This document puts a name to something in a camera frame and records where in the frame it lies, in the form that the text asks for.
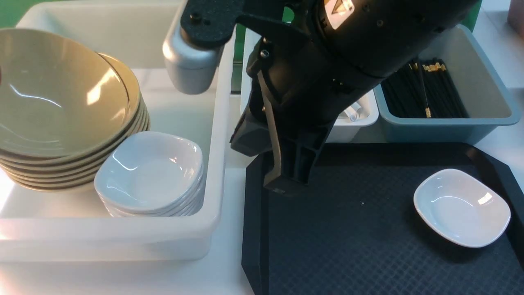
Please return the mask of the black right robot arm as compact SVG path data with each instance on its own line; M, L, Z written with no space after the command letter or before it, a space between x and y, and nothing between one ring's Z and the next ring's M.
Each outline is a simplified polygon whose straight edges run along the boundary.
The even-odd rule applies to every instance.
M317 22L343 81L382 80L459 24L475 0L318 0Z

